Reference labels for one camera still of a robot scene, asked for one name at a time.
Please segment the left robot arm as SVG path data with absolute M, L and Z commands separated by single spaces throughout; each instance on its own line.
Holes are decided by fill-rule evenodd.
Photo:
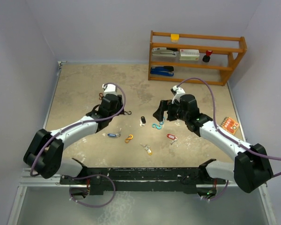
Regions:
M 41 129 L 36 132 L 24 157 L 24 162 L 30 166 L 30 176 L 51 178 L 59 173 L 71 177 L 82 184 L 87 179 L 84 165 L 73 159 L 70 162 L 62 160 L 63 151 L 78 140 L 95 134 L 109 125 L 112 118 L 123 114 L 126 96 L 106 94 L 91 112 L 80 120 L 53 131 Z

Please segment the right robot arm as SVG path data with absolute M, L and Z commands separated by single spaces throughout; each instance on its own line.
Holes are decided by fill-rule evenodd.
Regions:
M 265 148 L 258 143 L 244 142 L 217 126 L 211 117 L 200 112 L 195 96 L 184 94 L 179 100 L 161 100 L 153 117 L 162 121 L 165 113 L 168 121 L 183 121 L 189 131 L 210 141 L 233 160 L 232 163 L 218 160 L 208 163 L 199 171 L 203 183 L 220 178 L 235 182 L 242 191 L 251 193 L 273 178 Z

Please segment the yellow tag key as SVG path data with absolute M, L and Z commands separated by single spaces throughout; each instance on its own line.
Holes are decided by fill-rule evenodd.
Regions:
M 147 144 L 140 144 L 140 145 L 144 148 L 144 150 L 148 153 L 148 155 L 151 156 L 153 154 L 149 145 L 147 145 Z

